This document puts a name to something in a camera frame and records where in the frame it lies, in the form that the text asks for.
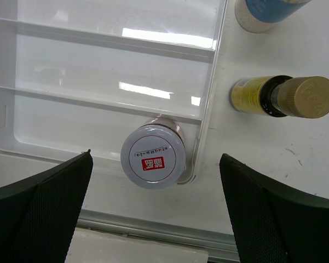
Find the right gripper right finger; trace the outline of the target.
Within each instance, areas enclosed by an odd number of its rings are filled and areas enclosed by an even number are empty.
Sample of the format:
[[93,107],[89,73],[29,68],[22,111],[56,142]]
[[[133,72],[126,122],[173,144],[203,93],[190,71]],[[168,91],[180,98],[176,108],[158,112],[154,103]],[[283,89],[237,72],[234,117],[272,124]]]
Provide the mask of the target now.
[[329,199],[226,153],[220,175],[240,262],[329,262]]

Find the tall blue-label shaker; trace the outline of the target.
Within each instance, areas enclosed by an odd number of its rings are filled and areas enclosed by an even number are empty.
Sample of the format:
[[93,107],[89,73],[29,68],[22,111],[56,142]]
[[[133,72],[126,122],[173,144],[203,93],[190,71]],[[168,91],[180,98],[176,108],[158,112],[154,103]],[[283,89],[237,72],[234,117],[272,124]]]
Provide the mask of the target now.
[[263,33],[287,19],[310,1],[238,0],[235,17],[239,25],[251,33]]

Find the white-lid spice jar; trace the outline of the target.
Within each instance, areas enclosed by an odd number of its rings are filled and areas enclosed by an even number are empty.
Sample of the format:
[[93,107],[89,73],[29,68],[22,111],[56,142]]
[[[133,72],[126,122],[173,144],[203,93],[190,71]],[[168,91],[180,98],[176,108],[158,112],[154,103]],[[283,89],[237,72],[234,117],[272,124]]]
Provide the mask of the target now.
[[120,161],[135,185],[159,190],[175,183],[186,169],[186,147],[181,127],[158,117],[133,131],[124,141]]

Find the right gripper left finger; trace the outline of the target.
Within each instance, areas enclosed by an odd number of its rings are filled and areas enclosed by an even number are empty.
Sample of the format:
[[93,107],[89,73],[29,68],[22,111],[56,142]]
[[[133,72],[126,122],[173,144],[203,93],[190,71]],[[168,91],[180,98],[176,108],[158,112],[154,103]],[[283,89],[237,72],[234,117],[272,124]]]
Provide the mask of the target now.
[[93,169],[90,151],[0,187],[0,262],[64,262]]

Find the small yellow-label bottle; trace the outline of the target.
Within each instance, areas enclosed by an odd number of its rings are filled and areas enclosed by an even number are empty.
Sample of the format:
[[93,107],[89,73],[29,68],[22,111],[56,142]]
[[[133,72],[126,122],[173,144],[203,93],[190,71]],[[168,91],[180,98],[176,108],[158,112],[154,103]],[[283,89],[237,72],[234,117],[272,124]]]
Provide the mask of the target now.
[[329,79],[286,75],[243,78],[230,89],[229,101],[244,113],[321,118],[329,113]]

